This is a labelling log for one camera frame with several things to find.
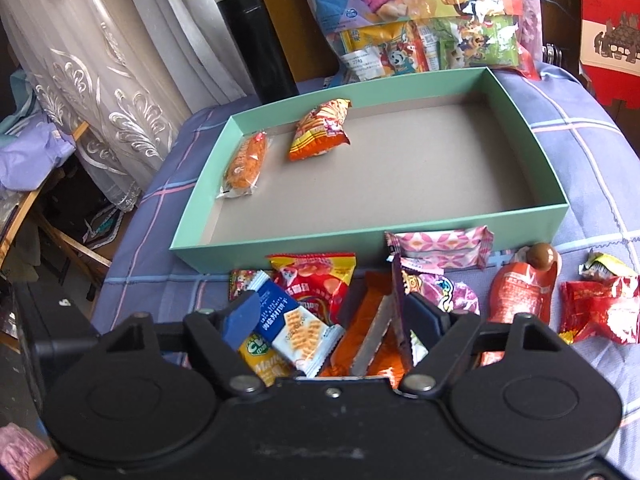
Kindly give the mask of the pink patterned biscuit packet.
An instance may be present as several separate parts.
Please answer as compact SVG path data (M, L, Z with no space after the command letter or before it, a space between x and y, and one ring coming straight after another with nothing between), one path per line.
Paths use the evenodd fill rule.
M409 270L443 274L446 270L484 269L495 235L487 226L467 230L386 233L390 261Z

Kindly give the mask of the yellow green small wrapper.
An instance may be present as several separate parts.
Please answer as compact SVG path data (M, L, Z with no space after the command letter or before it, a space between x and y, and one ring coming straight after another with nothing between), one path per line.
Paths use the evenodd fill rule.
M586 261L578 268L578 274L585 280L606 281L611 278L634 278L637 273L623 261L604 252L590 250Z

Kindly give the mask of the red yellow chip bag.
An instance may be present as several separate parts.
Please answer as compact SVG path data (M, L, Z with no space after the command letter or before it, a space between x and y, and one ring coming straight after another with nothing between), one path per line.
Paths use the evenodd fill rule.
M338 323L352 274L356 269L353 252L270 255L273 281L321 321Z

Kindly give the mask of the purple cloth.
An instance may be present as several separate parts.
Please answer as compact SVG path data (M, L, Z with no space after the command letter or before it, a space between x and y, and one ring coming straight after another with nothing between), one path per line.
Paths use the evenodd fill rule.
M75 150L72 136L38 119L1 149L1 192L35 191Z

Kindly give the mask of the orange wafer packet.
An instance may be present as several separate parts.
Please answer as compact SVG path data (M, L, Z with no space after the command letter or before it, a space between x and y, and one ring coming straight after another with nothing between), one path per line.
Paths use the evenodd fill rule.
M368 272L366 293L320 376L385 377L396 388L406 367L392 327L392 278Z

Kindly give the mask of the blue white cracker packet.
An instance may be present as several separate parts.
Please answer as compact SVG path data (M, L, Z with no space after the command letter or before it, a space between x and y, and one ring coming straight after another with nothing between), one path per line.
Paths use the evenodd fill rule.
M255 333L299 373L316 377L345 331L339 325L321 321L264 271L255 274L247 289L256 292L260 303Z

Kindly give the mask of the red pouch with brown cap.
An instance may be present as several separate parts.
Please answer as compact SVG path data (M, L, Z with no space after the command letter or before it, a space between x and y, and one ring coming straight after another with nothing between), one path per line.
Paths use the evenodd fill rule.
M491 283L489 322L510 324L519 313L551 318L552 295L562 257L547 243L519 249Z

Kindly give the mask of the large cartoon puppy snack bag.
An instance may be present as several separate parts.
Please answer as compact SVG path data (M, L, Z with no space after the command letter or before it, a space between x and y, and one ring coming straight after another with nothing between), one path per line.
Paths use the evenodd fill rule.
M337 80L491 67L536 78L523 0L307 0L340 60Z

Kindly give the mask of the mint green cardboard tray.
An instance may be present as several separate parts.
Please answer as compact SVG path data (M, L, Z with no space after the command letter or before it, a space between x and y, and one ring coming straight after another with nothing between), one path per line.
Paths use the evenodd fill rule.
M350 143L288 159L295 126L319 104L352 102ZM252 195L218 198L244 136L269 148ZM386 233L487 226L496 249L548 242L568 208L533 131L487 68L319 90L228 119L184 207L172 252L202 273L259 268L269 255L353 252L372 266Z

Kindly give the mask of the yellow green candy packet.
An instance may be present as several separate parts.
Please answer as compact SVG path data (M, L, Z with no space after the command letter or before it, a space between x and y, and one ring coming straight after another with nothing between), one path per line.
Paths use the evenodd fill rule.
M242 342L239 355L267 387L271 387L278 378L290 377L293 373L292 365L256 334Z

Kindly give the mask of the blue plaid cloth cover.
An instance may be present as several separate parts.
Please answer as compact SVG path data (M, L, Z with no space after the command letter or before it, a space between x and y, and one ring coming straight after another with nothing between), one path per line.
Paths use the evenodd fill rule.
M639 159L605 109L561 67L537 63L534 81L510 70L497 77L532 127L570 202L553 239L563 264L560 280L576 281L589 252L639 266ZM171 152L141 197L112 259L93 325L106 333L136 311L160 322L193 310L221 307L228 289L220 276L193 270L169 249L184 206L228 118L258 106L256 96L203 108L183 124ZM639 475L639 348L592 336L575 350L617 390L624 421L608 460Z

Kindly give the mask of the red paper gift bag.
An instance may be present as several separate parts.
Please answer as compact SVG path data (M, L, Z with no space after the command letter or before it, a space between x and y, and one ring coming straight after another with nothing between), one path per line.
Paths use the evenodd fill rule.
M579 62L597 100L639 107L639 0L582 0Z

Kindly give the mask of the black cylinder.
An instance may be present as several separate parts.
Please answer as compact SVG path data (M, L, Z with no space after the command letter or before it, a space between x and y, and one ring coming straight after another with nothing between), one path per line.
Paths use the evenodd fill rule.
M262 104L298 95L264 0L219 0L218 9Z

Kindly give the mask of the purple cartoon snack bag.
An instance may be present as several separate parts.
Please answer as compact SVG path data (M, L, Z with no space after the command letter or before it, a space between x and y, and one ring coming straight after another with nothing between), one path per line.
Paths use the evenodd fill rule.
M480 315L480 300L472 288L462 282L451 281L444 274L423 273L405 268L396 258L392 264L392 282L396 302L394 331L404 363L408 367L416 365L427 351L421 341L410 332L402 307L404 300L412 292L417 292L431 304L445 312L465 310Z

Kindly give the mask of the wooden chair frame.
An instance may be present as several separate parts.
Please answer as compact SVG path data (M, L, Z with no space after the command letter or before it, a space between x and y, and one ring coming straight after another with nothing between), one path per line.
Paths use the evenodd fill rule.
M2 133L1 148L38 119L51 122L42 113L21 120ZM76 150L62 166L51 171L39 188L1 192L1 278L10 284L38 280L44 244L58 248L64 256L62 268L54 271L60 282L66 278L68 268L76 266L96 288L108 269L106 259L82 239L91 218L107 205L107 200L80 163L81 138L77 134L69 136L75 140Z

